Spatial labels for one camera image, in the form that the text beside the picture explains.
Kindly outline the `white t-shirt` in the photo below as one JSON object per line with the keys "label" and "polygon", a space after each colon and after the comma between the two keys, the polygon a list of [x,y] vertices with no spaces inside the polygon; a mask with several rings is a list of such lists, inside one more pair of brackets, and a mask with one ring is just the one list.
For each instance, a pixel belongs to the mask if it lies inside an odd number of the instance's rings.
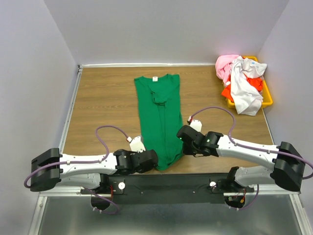
{"label": "white t-shirt", "polygon": [[263,97],[247,79],[262,77],[266,68],[267,64],[242,56],[233,60],[230,71],[230,94],[238,114],[255,116],[260,110]]}

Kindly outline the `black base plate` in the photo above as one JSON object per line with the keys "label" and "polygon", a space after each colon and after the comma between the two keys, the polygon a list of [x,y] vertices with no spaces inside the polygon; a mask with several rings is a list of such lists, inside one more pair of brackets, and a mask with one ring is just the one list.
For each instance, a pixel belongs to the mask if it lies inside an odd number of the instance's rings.
{"label": "black base plate", "polygon": [[241,207],[243,193],[254,189],[228,180],[226,173],[104,175],[92,192],[118,205],[133,204],[223,204],[227,194]]}

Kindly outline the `pink t-shirt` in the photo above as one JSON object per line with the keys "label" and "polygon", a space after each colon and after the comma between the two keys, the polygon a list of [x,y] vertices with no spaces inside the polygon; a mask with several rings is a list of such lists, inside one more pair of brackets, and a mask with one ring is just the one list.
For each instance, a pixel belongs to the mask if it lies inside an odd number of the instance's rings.
{"label": "pink t-shirt", "polygon": [[238,54],[221,55],[215,63],[216,75],[224,83],[227,82],[232,62],[239,57]]}

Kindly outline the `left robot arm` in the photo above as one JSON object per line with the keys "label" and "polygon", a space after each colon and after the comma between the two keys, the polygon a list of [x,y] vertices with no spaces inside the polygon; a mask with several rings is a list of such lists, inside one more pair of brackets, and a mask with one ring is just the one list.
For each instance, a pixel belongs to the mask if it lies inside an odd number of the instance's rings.
{"label": "left robot arm", "polygon": [[31,161],[31,174],[24,186],[33,192],[56,186],[77,186],[104,193],[109,186],[102,175],[130,175],[155,168],[158,156],[154,150],[142,152],[117,150],[105,155],[74,156],[51,148]]}

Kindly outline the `yellow plastic bin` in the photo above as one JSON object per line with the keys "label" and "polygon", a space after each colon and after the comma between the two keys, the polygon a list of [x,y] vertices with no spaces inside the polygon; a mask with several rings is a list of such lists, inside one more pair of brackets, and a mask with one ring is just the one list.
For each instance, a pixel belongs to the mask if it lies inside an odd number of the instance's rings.
{"label": "yellow plastic bin", "polygon": [[[252,60],[258,62],[256,58],[249,58],[249,59],[252,59]],[[263,109],[263,108],[265,108],[267,106],[272,105],[273,101],[272,101],[272,97],[271,97],[271,94],[269,92],[268,86],[266,84],[266,81],[264,79],[264,75],[262,77],[260,77],[260,78],[263,80],[263,92],[261,94],[262,97],[263,97],[263,102],[262,102],[262,105],[261,105],[260,109]],[[228,102],[228,106],[229,107],[235,108],[234,102],[231,102],[229,99],[227,99],[227,102]]]}

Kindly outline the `green t-shirt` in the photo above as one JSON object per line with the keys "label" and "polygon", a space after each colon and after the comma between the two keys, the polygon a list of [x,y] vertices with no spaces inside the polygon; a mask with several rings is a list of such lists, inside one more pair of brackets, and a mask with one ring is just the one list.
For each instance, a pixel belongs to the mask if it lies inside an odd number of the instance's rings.
{"label": "green t-shirt", "polygon": [[182,157],[177,132],[183,126],[180,110],[180,76],[134,79],[141,135],[148,150],[158,155],[158,170],[166,170]]}

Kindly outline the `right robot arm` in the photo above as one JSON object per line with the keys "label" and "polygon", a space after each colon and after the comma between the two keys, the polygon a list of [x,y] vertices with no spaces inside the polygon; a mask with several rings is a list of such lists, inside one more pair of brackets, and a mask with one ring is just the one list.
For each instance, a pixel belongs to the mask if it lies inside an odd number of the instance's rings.
{"label": "right robot arm", "polygon": [[187,155],[232,157],[255,163],[255,167],[232,167],[225,179],[225,187],[235,192],[240,188],[260,184],[276,184],[282,189],[299,192],[305,163],[294,146],[262,145],[230,139],[222,133],[210,131],[203,135],[199,129],[183,126],[177,133]]}

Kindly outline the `orange t-shirt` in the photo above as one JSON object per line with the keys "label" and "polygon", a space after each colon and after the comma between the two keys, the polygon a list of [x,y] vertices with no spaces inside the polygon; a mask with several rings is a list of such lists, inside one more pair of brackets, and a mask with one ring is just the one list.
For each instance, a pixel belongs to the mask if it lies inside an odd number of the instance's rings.
{"label": "orange t-shirt", "polygon": [[[260,94],[263,92],[263,80],[260,77],[257,78],[248,78],[246,76],[247,82],[253,86]],[[224,86],[224,89],[221,93],[222,96],[224,96],[226,99],[229,99],[231,102],[233,102],[233,98],[231,96],[231,82],[230,82],[230,75],[228,76],[228,79],[226,81],[226,84]]]}

